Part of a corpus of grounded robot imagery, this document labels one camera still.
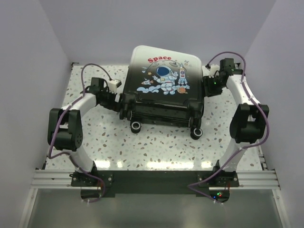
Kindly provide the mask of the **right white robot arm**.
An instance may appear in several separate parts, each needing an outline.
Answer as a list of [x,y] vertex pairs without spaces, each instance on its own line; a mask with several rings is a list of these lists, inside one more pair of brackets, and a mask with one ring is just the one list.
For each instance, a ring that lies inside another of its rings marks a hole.
[[237,105],[232,117],[229,134],[231,140],[224,155],[217,161],[213,173],[199,184],[213,182],[221,187],[228,182],[228,176],[236,172],[244,153],[262,145],[269,137],[269,107],[261,104],[250,90],[245,76],[245,68],[235,66],[234,59],[225,58],[219,65],[207,63],[209,74],[203,84],[208,97],[218,95],[227,88]]

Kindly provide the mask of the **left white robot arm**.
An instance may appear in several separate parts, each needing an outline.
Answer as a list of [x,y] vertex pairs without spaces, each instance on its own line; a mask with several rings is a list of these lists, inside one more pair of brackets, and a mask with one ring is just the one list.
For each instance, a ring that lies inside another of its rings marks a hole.
[[95,162],[83,147],[82,117],[98,105],[115,109],[115,97],[121,84],[118,79],[106,81],[93,77],[91,84],[83,87],[76,100],[49,112],[47,157],[51,160],[62,155],[67,156],[74,165],[75,179],[87,186],[102,188],[105,184],[97,174]]

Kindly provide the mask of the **black suitcase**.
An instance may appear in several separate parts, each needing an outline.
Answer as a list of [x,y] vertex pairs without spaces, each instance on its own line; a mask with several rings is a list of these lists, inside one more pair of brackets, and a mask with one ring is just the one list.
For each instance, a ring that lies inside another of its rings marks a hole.
[[204,88],[201,60],[194,55],[150,46],[137,46],[131,56],[120,119],[133,133],[142,124],[187,127],[197,140],[203,135]]

